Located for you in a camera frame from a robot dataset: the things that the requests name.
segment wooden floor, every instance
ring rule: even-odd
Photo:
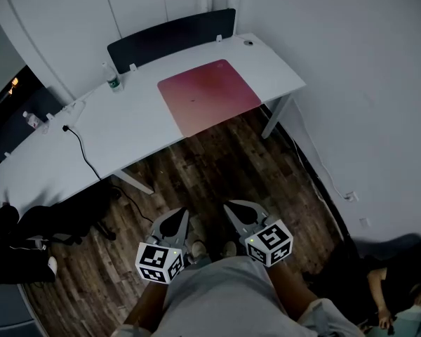
[[[262,204],[293,233],[290,266],[296,273],[314,275],[341,237],[285,140],[277,131],[267,140],[260,138],[265,123],[262,111],[253,110],[132,165],[154,186],[151,196],[117,179],[112,182],[124,187],[150,218],[186,206],[204,224],[214,251],[232,235],[222,212],[224,201]],[[105,221],[117,233],[115,242],[92,229],[81,245],[54,244],[56,283],[25,286],[51,337],[110,336],[144,290],[134,261],[150,224],[125,197],[112,203]]]

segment water bottle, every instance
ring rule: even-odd
[[[23,117],[27,121],[27,124],[29,124],[34,130],[36,130],[39,126],[44,124],[38,116],[35,114],[29,114],[28,112],[23,112]]]
[[[119,75],[115,72],[112,66],[109,66],[107,62],[102,63],[103,72],[105,74],[105,79],[111,88],[113,93],[118,93],[123,90],[123,85],[120,81]]]

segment person's hand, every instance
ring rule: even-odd
[[[389,329],[393,325],[392,314],[386,307],[379,309],[377,318],[379,319],[379,327],[381,329]]]

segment wall mounted socket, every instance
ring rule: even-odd
[[[346,194],[345,199],[348,202],[354,202],[354,201],[358,201],[359,200],[359,197],[357,196],[357,193],[355,191],[353,191],[353,192],[348,192]]]

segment mouse pad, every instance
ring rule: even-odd
[[[160,81],[176,124],[190,137],[260,106],[260,99],[226,60],[195,67]]]

